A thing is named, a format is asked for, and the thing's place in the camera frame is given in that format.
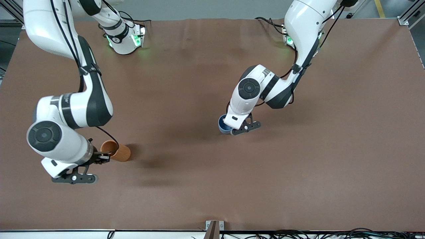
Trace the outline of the aluminium frame rail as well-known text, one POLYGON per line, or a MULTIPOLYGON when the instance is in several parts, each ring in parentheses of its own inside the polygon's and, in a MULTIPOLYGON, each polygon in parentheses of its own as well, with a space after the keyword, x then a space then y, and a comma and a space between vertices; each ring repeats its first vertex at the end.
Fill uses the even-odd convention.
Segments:
POLYGON ((24 26, 23 0, 0 0, 0 8, 13 17, 13 19, 5 19, 0 16, 0 27, 24 26))
POLYGON ((412 5, 397 17, 400 26, 407 26, 412 35, 421 64, 425 69, 425 0, 410 0, 412 5))

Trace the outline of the stand leg with black foot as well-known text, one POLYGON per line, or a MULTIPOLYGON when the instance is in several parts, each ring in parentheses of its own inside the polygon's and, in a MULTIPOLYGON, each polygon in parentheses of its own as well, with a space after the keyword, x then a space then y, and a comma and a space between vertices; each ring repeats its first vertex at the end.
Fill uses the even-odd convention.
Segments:
POLYGON ((347 19, 352 18, 366 1, 367 0, 356 0, 354 5, 348 8, 345 8, 344 11, 347 12, 346 18, 347 19))

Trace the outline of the brown table mat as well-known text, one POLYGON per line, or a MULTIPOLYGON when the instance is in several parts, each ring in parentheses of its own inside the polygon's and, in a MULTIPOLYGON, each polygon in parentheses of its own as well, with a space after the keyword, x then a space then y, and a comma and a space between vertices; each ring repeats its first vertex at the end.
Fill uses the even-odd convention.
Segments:
POLYGON ((116 54, 77 22, 114 108, 104 127, 131 160, 91 165, 94 184, 57 184, 26 142, 41 97, 76 91, 72 60, 22 31, 0 86, 0 230, 425 231, 425 70, 395 19, 341 19, 293 104, 266 104, 238 136, 217 121, 240 76, 283 75, 294 53, 258 20, 152 21, 145 48, 116 54))

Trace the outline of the orange cup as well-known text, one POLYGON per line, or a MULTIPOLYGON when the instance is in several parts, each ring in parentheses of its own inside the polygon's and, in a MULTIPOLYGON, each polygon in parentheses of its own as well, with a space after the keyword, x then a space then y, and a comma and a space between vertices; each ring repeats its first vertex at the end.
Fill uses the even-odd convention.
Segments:
POLYGON ((113 140, 103 142, 100 147, 101 152, 109 152, 111 159, 118 162, 127 162, 131 157, 131 150, 126 145, 122 145, 113 140))

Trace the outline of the aluminium post with bracket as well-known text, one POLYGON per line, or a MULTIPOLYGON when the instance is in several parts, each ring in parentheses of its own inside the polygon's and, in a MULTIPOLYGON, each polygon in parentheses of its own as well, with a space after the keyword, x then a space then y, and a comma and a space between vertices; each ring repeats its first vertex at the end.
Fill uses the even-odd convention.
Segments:
POLYGON ((224 230, 223 220, 207 220, 205 222, 206 232, 204 239, 222 239, 221 231, 224 230))

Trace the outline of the blue cup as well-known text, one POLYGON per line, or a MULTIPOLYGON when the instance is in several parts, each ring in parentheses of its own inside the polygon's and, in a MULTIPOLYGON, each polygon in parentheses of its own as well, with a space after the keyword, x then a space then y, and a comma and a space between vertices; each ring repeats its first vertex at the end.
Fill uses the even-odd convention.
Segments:
POLYGON ((224 123, 224 119, 226 118, 226 116, 227 115, 220 116, 217 125, 222 134, 231 134, 233 128, 224 123))

